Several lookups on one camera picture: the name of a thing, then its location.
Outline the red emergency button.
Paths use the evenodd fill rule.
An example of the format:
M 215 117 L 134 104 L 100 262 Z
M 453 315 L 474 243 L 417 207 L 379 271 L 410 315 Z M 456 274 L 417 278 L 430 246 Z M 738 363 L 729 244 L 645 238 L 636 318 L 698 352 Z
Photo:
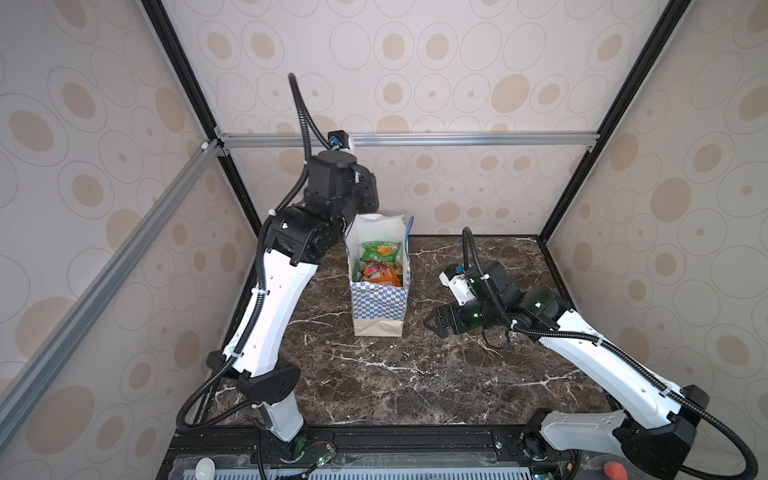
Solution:
M 603 473 L 609 480 L 628 480 L 628 472 L 624 465 L 617 461 L 608 461 L 603 466 Z

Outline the black left corner post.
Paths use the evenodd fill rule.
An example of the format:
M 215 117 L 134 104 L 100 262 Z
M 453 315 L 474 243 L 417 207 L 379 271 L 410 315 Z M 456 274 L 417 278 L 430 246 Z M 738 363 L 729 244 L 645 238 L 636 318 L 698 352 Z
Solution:
M 149 19 L 154 33 L 166 54 L 168 61 L 192 107 L 195 117 L 202 127 L 207 139 L 220 140 L 221 131 L 213 115 L 197 74 L 181 44 L 179 36 L 171 23 L 170 15 L 162 1 L 141 0 L 140 5 Z M 218 156 L 219 164 L 231 187 L 251 230 L 255 235 L 260 233 L 262 222 L 256 212 L 245 182 L 229 151 L 223 147 L 223 153 Z

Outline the orange candy packet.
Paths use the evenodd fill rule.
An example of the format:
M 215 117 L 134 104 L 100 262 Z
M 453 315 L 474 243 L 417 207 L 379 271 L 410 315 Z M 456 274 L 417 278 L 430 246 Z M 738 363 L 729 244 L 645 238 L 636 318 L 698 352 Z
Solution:
M 401 287 L 396 269 L 381 262 L 369 262 L 362 271 L 362 281 L 385 286 Z

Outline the white round knob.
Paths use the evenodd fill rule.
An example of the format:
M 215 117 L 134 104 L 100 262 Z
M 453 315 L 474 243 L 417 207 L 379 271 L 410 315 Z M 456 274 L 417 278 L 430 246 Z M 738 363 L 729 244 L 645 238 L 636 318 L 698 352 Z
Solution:
M 201 458 L 194 470 L 195 480 L 214 480 L 216 475 L 215 462 L 208 457 Z

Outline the blue checkered paper bag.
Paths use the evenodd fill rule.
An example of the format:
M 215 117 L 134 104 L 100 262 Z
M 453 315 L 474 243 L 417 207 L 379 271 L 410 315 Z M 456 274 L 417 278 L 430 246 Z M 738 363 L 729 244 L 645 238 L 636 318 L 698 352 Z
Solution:
M 352 300 L 352 322 L 358 337 L 400 337 L 403 334 L 411 286 L 409 234 L 413 220 L 403 216 L 359 214 L 344 239 Z M 362 281 L 366 262 L 360 260 L 361 245 L 368 241 L 402 244 L 399 262 L 392 267 L 401 287 Z

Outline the green snack packet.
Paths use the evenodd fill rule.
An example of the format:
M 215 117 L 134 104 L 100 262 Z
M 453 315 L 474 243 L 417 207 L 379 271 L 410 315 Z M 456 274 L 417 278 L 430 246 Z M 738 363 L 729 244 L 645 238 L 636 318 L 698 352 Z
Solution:
M 402 244 L 392 241 L 368 241 L 361 245 L 360 260 L 371 263 L 379 262 L 390 266 L 399 262 Z

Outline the left aluminium frame bar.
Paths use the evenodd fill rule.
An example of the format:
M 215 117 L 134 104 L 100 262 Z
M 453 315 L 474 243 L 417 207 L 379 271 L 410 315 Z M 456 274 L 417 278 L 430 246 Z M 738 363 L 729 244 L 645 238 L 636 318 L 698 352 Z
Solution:
M 176 176 L 118 251 L 74 302 L 1 398 L 1 448 L 6 449 L 83 339 L 116 296 L 223 143 L 210 139 Z

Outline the black right corner post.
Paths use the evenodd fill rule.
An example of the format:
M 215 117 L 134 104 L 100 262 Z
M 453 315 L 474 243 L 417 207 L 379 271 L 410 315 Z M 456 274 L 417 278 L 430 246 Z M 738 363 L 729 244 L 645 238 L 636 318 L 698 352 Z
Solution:
M 577 164 L 575 172 L 538 236 L 541 246 L 546 246 L 553 237 L 599 156 L 620 125 L 630 105 L 635 100 L 639 90 L 657 64 L 662 52 L 692 4 L 693 1 L 691 0 L 673 0 L 666 4 L 648 39 L 642 44 L 639 55 L 630 69 L 626 80 L 618 90 L 605 118 L 599 125 L 596 143 L 587 149 Z

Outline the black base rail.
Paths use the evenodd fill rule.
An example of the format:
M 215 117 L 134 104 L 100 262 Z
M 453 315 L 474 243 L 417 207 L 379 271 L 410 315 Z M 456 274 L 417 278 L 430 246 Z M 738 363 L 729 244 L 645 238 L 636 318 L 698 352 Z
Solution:
M 322 448 L 337 453 L 338 460 L 370 455 L 479 454 L 492 461 L 514 463 L 535 473 L 571 479 L 581 463 L 578 450 L 547 448 L 536 459 L 521 439 L 521 425 L 320 425 L 304 428 L 290 444 L 255 426 L 216 426 L 191 434 L 177 434 L 158 473 L 169 479 L 184 462 L 208 456 L 236 460 L 241 466 L 308 469 L 320 458 Z

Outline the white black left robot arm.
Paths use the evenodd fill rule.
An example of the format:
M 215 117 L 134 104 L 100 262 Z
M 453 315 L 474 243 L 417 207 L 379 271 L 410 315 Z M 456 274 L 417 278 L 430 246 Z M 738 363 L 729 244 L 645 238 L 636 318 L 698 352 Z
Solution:
M 260 409 L 265 430 L 284 444 L 297 442 L 305 422 L 294 390 L 297 366 L 280 345 L 296 304 L 326 253 L 359 213 L 377 210 L 375 177 L 348 150 L 309 158 L 301 202 L 271 213 L 255 258 L 257 283 L 230 342 L 207 365 L 233 378 L 248 405 Z

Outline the horizontal aluminium frame bar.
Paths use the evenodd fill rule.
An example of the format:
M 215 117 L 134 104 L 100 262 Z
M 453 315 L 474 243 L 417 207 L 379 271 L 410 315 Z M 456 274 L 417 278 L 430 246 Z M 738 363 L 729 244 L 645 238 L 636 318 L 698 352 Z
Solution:
M 449 147 L 449 146 L 559 146 L 594 145 L 600 138 L 589 131 L 358 133 L 351 134 L 356 147 Z M 298 148 L 297 135 L 224 134 L 220 141 L 229 148 Z

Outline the black corner post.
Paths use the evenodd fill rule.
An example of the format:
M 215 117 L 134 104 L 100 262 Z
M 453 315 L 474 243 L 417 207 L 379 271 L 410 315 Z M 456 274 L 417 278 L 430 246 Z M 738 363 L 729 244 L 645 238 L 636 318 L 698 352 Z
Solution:
M 162 1 L 141 0 L 140 5 L 149 19 L 154 33 L 166 54 L 168 61 L 192 107 L 195 117 L 202 127 L 207 139 L 220 140 L 221 131 L 213 115 L 197 74 L 181 44 L 179 36 L 171 23 L 170 15 Z M 260 233 L 262 222 L 256 212 L 245 182 L 229 151 L 223 147 L 223 153 L 218 156 L 219 164 L 231 187 L 251 230 L 255 235 Z
M 693 1 L 691 0 L 673 0 L 666 4 L 648 39 L 642 44 L 639 55 L 630 69 L 626 80 L 618 90 L 605 118 L 599 125 L 596 143 L 587 149 L 577 164 L 575 172 L 538 236 L 541 246 L 546 246 L 553 237 L 599 156 L 620 125 L 630 105 L 635 100 L 639 90 L 657 64 L 662 52 L 692 4 Z

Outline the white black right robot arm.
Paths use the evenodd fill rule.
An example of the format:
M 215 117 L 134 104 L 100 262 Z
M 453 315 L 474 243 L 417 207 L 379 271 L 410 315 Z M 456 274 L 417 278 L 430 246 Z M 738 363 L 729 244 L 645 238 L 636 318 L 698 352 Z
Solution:
M 546 286 L 522 292 L 507 283 L 496 290 L 465 274 L 440 281 L 454 300 L 425 321 L 439 337 L 505 326 L 567 359 L 618 403 L 605 414 L 537 410 L 518 441 L 527 457 L 540 461 L 560 451 L 589 450 L 622 456 L 659 479 L 681 471 L 698 425 L 672 398 L 683 388 L 621 352 Z

